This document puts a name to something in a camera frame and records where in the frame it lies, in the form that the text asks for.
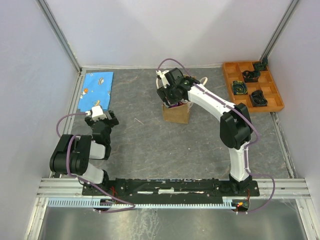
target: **orange tray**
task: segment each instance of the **orange tray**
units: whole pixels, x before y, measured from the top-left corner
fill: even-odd
[[[234,95],[231,85],[232,82],[244,82],[242,73],[245,70],[255,70],[253,66],[254,63],[256,63],[256,61],[225,62],[223,64],[222,69],[230,100],[235,104],[245,104],[248,107],[249,112],[251,113],[281,111],[285,107],[285,105],[281,99],[277,86],[274,82],[274,79],[272,78],[268,67],[266,67],[267,71],[260,71],[261,75],[258,79],[258,82],[245,83],[248,88],[248,94]],[[263,95],[268,101],[267,106],[252,106],[249,95],[255,90],[263,91]]]

